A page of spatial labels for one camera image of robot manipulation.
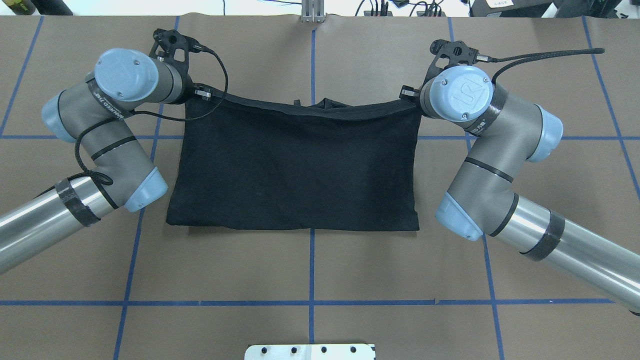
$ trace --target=black fabric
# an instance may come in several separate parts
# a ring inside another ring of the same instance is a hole
[[[220,100],[192,98],[186,117]],[[408,101],[303,107],[233,95],[187,122],[170,225],[416,231]]]

